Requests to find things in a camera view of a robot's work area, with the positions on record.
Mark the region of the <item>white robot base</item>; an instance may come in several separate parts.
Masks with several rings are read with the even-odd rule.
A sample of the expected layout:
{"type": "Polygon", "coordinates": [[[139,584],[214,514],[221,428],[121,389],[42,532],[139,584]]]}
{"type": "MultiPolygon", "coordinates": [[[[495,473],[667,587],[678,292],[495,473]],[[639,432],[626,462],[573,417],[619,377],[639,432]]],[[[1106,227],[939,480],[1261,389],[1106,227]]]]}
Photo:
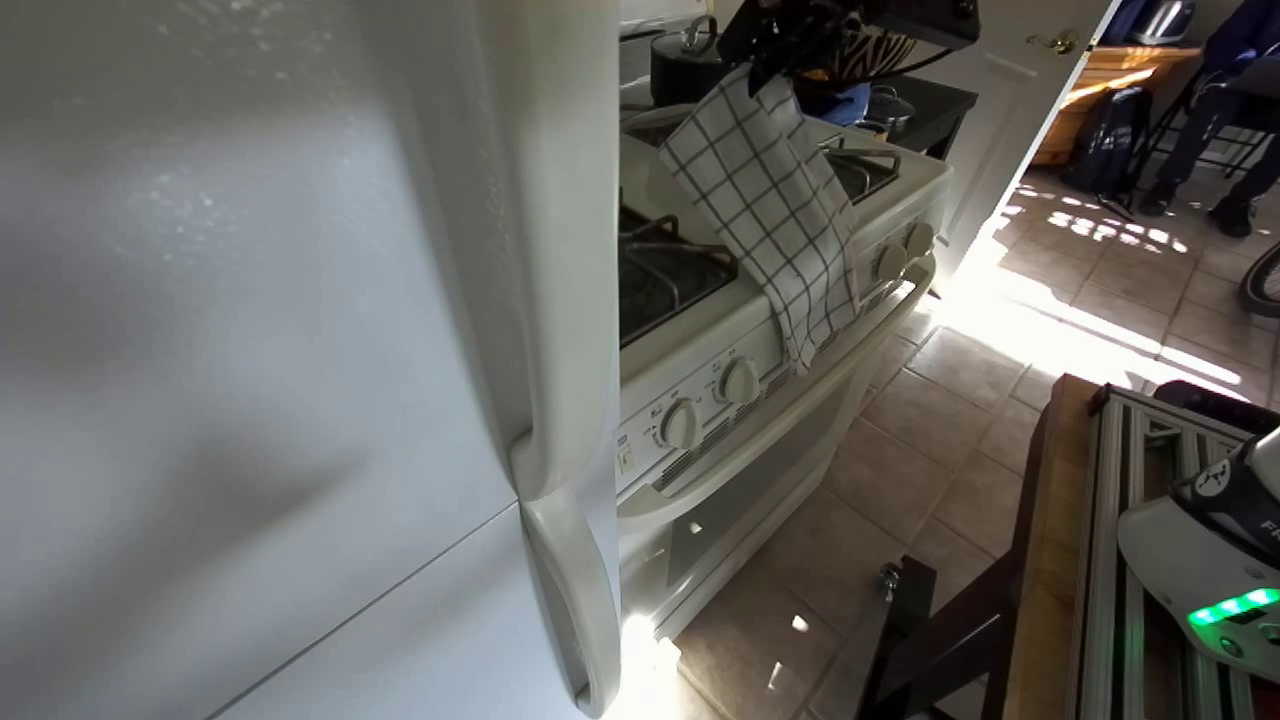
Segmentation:
{"type": "Polygon", "coordinates": [[[1123,514],[1117,542],[1196,654],[1280,685],[1280,428],[1123,514]]]}

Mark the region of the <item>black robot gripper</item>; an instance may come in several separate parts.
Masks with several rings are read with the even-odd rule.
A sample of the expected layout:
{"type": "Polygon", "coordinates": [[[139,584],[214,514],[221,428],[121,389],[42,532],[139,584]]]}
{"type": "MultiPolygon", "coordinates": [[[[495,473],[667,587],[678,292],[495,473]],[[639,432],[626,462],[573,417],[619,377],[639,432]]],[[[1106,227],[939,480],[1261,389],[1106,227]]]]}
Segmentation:
{"type": "Polygon", "coordinates": [[[761,93],[773,77],[821,64],[855,29],[860,11],[850,0],[741,0],[718,54],[761,93]]]}

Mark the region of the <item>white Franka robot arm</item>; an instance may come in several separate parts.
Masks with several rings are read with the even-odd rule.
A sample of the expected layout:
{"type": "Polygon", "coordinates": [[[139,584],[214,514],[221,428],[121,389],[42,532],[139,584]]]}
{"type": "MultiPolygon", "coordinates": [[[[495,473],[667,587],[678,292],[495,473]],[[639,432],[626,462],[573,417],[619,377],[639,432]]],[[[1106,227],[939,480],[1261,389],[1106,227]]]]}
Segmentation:
{"type": "Polygon", "coordinates": [[[981,40],[977,0],[741,0],[718,54],[747,67],[844,93],[944,62],[981,40]]]}

